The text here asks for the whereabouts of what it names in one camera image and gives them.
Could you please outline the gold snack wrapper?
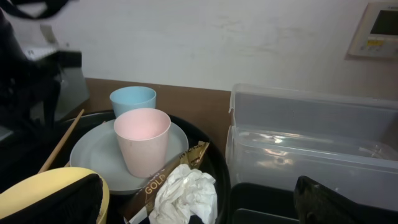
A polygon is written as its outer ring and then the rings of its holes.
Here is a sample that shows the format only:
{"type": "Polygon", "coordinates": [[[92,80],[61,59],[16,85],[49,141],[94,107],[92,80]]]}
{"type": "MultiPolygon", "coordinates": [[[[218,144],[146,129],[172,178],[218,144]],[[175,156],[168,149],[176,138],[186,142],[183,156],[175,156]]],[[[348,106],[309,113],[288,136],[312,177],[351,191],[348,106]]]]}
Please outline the gold snack wrapper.
{"type": "Polygon", "coordinates": [[[159,189],[165,184],[167,177],[180,165],[186,164],[190,169],[198,169],[210,143],[199,141],[196,146],[189,148],[175,159],[171,160],[163,169],[158,171],[135,196],[120,209],[124,222],[128,224],[140,223],[146,219],[155,205],[155,198],[159,189]]]}

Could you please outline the white tissue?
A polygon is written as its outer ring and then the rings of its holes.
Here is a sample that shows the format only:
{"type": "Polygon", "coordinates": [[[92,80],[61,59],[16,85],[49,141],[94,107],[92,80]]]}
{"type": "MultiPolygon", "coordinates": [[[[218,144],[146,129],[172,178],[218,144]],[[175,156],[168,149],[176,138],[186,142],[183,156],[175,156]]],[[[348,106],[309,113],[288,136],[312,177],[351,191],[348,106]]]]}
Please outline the white tissue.
{"type": "Polygon", "coordinates": [[[206,172],[177,166],[157,192],[151,224],[188,224],[196,215],[204,224],[215,224],[218,216],[216,180],[206,172]]]}

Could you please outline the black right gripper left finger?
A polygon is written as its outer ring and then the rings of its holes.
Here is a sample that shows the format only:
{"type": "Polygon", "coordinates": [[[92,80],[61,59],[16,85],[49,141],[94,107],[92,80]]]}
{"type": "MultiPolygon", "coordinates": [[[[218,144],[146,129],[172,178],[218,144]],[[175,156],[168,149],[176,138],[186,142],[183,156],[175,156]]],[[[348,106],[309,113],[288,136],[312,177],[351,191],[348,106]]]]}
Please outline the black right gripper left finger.
{"type": "Polygon", "coordinates": [[[95,224],[103,199],[103,181],[97,174],[86,177],[1,218],[3,224],[95,224]]]}

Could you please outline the yellow bowl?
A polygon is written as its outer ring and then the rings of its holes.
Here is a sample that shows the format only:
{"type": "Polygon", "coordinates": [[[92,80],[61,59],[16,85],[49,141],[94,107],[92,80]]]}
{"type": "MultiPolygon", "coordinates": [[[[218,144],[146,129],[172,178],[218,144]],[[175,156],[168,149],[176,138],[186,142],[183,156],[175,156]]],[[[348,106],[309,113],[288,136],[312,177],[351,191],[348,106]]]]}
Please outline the yellow bowl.
{"type": "MultiPolygon", "coordinates": [[[[62,188],[96,172],[81,167],[62,167],[29,177],[1,193],[1,218],[11,215],[62,188]]],[[[103,199],[97,223],[104,224],[108,216],[109,187],[103,181],[103,199]]]]}

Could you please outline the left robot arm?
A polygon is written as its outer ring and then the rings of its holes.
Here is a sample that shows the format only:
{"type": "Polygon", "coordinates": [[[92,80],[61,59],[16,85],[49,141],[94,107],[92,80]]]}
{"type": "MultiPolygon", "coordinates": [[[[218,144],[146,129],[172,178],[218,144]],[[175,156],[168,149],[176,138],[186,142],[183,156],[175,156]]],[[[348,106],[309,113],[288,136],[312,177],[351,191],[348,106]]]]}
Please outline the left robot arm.
{"type": "Polygon", "coordinates": [[[49,19],[68,0],[43,0],[46,9],[33,16],[18,8],[34,1],[1,0],[1,126],[42,139],[53,129],[61,83],[55,77],[66,68],[81,67],[77,51],[57,51],[33,61],[24,54],[11,23],[4,16],[37,21],[49,19]]]}

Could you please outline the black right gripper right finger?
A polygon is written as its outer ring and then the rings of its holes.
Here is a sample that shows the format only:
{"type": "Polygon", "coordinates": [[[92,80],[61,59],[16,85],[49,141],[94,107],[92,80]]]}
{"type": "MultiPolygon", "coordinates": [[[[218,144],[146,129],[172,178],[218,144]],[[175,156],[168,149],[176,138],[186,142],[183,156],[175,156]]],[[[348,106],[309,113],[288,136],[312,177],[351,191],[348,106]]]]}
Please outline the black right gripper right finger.
{"type": "Polygon", "coordinates": [[[304,224],[397,224],[397,212],[358,204],[315,180],[300,176],[294,207],[304,224]]]}

